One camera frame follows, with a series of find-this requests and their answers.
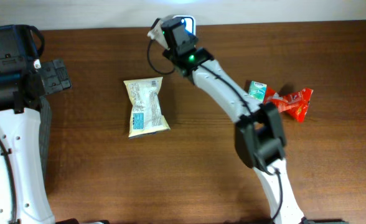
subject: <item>wooden table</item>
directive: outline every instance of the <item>wooden table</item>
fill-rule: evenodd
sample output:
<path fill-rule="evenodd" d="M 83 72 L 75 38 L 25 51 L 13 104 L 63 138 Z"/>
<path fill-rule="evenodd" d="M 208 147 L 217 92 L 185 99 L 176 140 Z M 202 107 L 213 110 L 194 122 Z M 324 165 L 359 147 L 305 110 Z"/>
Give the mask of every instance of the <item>wooden table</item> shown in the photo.
<path fill-rule="evenodd" d="M 63 58 L 73 89 L 53 109 L 46 190 L 58 221 L 223 223 L 267 218 L 260 181 L 233 146 L 233 124 L 173 74 L 159 95 L 171 130 L 128 139 L 123 80 L 158 77 L 148 28 L 44 32 L 42 61 Z M 200 46 L 241 86 L 314 89 L 304 123 L 282 115 L 288 174 L 310 219 L 366 223 L 366 21 L 198 27 Z M 157 67 L 170 69 L 155 47 Z"/>

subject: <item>red package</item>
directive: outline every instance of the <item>red package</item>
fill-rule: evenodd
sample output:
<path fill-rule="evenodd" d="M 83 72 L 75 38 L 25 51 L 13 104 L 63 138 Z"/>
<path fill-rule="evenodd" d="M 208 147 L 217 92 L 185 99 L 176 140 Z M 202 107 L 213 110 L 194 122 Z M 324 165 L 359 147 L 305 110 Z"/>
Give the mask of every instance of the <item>red package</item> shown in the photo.
<path fill-rule="evenodd" d="M 271 88 L 267 88 L 265 99 L 263 103 L 272 102 L 276 105 L 278 112 L 284 112 L 290 110 L 292 108 L 297 108 L 301 106 L 302 103 L 302 94 L 293 93 L 292 96 L 279 96 L 274 90 Z"/>
<path fill-rule="evenodd" d="M 267 88 L 263 103 L 272 102 L 277 106 L 278 112 L 286 111 L 299 122 L 303 122 L 313 90 L 304 88 L 303 90 L 286 96 L 279 96 L 271 88 Z"/>

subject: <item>black robot component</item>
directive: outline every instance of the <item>black robot component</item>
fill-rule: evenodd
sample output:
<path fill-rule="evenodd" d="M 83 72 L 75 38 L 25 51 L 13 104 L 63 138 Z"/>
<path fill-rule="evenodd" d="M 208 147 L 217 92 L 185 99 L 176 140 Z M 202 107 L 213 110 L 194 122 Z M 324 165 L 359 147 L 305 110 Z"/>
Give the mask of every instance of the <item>black robot component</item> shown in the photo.
<path fill-rule="evenodd" d="M 203 48 L 195 48 L 198 38 L 185 29 L 180 17 L 164 22 L 161 29 L 169 46 L 163 55 L 175 65 L 182 76 L 193 82 L 192 71 L 214 57 Z"/>
<path fill-rule="evenodd" d="M 36 47 L 32 34 L 41 41 Z M 45 39 L 36 27 L 0 27 L 0 111 L 40 111 L 40 97 L 71 88 L 62 60 L 40 64 Z"/>

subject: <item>plastic wrapper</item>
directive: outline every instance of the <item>plastic wrapper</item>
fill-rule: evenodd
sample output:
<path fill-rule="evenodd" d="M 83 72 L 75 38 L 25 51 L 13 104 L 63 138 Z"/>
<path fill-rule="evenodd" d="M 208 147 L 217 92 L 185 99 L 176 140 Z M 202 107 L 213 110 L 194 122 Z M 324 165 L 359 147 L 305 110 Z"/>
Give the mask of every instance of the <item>plastic wrapper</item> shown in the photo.
<path fill-rule="evenodd" d="M 309 108 L 312 93 L 312 89 L 304 88 L 296 93 L 279 96 L 274 90 L 268 88 L 263 103 L 272 102 L 280 113 L 285 111 L 297 121 L 303 122 Z"/>
<path fill-rule="evenodd" d="M 158 93 L 162 77 L 124 81 L 132 102 L 129 138 L 170 130 L 161 113 Z"/>

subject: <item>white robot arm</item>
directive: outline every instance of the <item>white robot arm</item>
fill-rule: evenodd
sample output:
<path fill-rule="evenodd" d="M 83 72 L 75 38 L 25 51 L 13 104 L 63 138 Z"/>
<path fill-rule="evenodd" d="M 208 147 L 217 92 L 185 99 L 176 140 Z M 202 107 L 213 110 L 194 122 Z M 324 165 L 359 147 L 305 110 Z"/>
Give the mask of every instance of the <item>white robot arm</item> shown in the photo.
<path fill-rule="evenodd" d="M 39 49 L 32 33 L 42 42 Z M 44 37 L 35 27 L 0 27 L 0 224 L 55 223 L 39 151 L 40 97 L 71 83 L 62 60 L 40 64 L 43 51 Z"/>
<path fill-rule="evenodd" d="M 276 108 L 259 105 L 205 49 L 197 50 L 197 38 L 184 29 L 181 19 L 158 19 L 148 36 L 166 48 L 164 56 L 183 77 L 208 93 L 237 124 L 238 135 L 244 138 L 244 146 L 238 146 L 236 142 L 236 150 L 243 162 L 253 168 L 259 177 L 269 201 L 272 221 L 276 224 L 304 223 L 306 219 L 296 203 L 286 171 L 283 152 L 285 137 Z M 254 123 L 257 122 L 264 123 L 265 130 L 255 130 Z M 273 129 L 280 136 L 268 134 L 273 133 Z"/>

